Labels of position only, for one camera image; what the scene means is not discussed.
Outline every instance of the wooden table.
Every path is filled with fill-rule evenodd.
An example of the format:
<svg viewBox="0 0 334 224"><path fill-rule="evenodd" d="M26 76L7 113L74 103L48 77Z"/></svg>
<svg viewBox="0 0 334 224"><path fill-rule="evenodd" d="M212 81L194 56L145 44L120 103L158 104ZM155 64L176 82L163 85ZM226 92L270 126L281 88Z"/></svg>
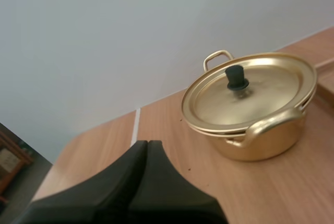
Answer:
<svg viewBox="0 0 334 224"><path fill-rule="evenodd" d="M314 64L334 53L334 28L288 46ZM162 140L177 171L216 197L231 224L334 222L334 111L319 99L308 108L305 133L284 154L260 162L221 156L182 119L183 91L141 109L137 139ZM100 172L129 147L135 112L70 142L34 199L76 185Z"/></svg>

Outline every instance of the lid handle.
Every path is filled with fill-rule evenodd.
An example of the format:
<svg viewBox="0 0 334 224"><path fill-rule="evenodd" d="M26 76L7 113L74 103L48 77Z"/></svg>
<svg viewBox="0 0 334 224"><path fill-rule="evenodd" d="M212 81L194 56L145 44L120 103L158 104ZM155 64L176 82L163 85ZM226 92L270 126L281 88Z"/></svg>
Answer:
<svg viewBox="0 0 334 224"><path fill-rule="evenodd" d="M226 50L219 50L216 51L214 53L211 53L208 57L205 58L204 62L203 62L203 68L204 68L204 72L206 73L209 68L208 68L208 62L210 60L212 60L213 58L216 58L219 55L225 55L227 56L230 60L234 59L234 57L232 56L232 54L230 54L228 51Z"/></svg>
<svg viewBox="0 0 334 224"><path fill-rule="evenodd" d="M225 70L226 76L229 80L228 88L232 91L239 91L249 85L245 79L244 68L240 65L233 65Z"/></svg>

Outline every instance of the black knob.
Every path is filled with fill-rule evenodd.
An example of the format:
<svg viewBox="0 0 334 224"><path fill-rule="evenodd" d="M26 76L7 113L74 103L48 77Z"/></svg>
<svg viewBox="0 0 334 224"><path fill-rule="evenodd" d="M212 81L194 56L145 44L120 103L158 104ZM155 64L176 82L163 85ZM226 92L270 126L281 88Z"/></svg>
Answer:
<svg viewBox="0 0 334 224"><path fill-rule="evenodd" d="M225 70L226 76L229 79L228 88L232 91L238 91L246 88L249 85L245 79L244 68L239 65L230 66Z"/></svg>

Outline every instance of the black object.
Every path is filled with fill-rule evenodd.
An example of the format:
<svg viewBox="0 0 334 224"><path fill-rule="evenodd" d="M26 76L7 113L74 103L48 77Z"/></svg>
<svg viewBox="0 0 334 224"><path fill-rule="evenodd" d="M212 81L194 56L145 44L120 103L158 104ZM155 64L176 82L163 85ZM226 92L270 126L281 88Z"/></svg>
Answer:
<svg viewBox="0 0 334 224"><path fill-rule="evenodd" d="M132 223L228 223L217 200L175 170L160 141L149 142L147 157L144 176L129 207Z"/></svg>
<svg viewBox="0 0 334 224"><path fill-rule="evenodd" d="M226 76L229 80L228 88L232 91L238 91L246 88L249 85L245 79L244 68L240 65L233 65L225 70Z"/></svg>
<svg viewBox="0 0 334 224"><path fill-rule="evenodd" d="M137 141L109 167L33 202L16 224L228 223L216 199L188 183L160 141Z"/></svg>
<svg viewBox="0 0 334 224"><path fill-rule="evenodd" d="M147 144L147 141L136 142L95 176L33 202L16 223L125 223L128 204L145 169Z"/></svg>

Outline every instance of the pot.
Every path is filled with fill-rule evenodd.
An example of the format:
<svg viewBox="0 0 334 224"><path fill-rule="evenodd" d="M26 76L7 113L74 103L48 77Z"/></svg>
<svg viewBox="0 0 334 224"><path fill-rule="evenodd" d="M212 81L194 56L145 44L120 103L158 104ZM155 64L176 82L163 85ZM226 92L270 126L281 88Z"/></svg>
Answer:
<svg viewBox="0 0 334 224"><path fill-rule="evenodd" d="M230 60L209 70L208 62L220 55ZM234 58L221 50L204 60L204 74L185 92L182 113L224 156L263 160L300 139L316 84L314 67L298 56Z"/></svg>

